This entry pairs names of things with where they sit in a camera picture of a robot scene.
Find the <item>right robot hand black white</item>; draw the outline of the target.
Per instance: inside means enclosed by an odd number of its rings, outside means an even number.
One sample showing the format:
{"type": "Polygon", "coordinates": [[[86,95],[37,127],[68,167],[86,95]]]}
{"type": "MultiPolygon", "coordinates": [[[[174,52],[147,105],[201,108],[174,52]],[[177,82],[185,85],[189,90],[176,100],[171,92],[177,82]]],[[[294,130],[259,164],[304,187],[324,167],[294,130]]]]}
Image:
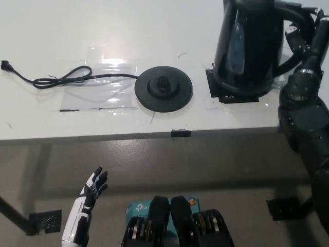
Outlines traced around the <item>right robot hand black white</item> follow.
{"type": "Polygon", "coordinates": [[[323,76],[321,66],[328,50],[328,14],[321,8],[290,7],[291,24],[285,37],[301,68],[323,76]]]}

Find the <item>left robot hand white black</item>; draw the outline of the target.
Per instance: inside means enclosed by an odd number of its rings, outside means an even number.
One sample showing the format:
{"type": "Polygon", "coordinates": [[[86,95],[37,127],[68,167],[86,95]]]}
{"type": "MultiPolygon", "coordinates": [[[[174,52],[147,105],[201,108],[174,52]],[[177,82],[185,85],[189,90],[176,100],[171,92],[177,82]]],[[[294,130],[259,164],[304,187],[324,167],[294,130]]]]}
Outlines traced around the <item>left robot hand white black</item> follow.
{"type": "Polygon", "coordinates": [[[92,210],[102,191],[107,189],[107,171],[98,167],[84,184],[68,216],[61,246],[87,246],[92,210]]]}

